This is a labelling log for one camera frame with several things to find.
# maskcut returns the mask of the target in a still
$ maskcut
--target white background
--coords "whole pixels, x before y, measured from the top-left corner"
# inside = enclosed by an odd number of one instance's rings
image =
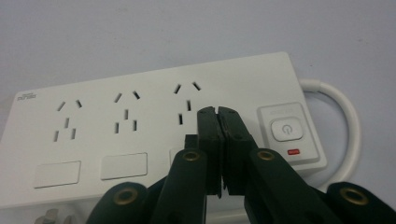
[[[286,51],[297,77],[328,82],[357,107],[362,153],[350,182],[396,209],[395,11],[393,0],[3,0],[0,134],[18,91]],[[347,127],[331,99],[307,102],[330,162],[309,179],[317,184],[342,159]],[[0,221],[34,222],[23,213],[0,211]]]

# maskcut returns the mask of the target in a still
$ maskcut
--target white cable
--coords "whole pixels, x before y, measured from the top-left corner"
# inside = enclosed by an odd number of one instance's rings
[[[326,192],[330,184],[348,180],[355,171],[361,154],[361,123],[353,104],[335,87],[316,79],[299,79],[299,82],[303,91],[320,92],[333,98],[346,116],[348,126],[346,155],[338,170],[318,188]]]

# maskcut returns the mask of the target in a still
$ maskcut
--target extension socket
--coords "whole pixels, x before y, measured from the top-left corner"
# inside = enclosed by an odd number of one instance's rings
[[[125,181],[148,187],[167,175],[206,106],[238,111],[258,146],[299,174],[326,166],[279,52],[19,92],[0,146],[0,208],[101,197]]]

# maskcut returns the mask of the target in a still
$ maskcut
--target red light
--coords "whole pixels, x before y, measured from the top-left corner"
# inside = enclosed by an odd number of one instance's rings
[[[298,155],[298,154],[300,154],[300,149],[298,149],[298,148],[289,149],[289,150],[288,150],[288,154],[289,154],[289,155]]]

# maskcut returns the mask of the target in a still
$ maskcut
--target power strip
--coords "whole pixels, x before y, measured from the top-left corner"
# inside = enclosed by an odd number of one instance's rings
[[[125,181],[150,186],[206,106],[238,111],[258,146],[299,174],[326,166],[279,52],[19,92],[0,146],[0,208],[100,197]]]

